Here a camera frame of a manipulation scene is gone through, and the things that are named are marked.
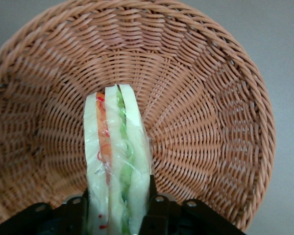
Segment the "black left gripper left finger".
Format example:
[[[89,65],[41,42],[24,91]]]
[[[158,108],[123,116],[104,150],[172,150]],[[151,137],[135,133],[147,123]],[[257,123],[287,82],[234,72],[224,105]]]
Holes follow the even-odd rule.
[[[0,224],[0,235],[86,235],[88,192],[53,209],[35,203]]]

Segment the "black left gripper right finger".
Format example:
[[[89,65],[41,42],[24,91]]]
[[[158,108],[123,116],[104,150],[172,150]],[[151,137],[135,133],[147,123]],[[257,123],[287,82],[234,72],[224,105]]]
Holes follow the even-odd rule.
[[[149,204],[140,235],[243,235],[240,229],[197,199],[179,205],[157,192],[150,175]]]

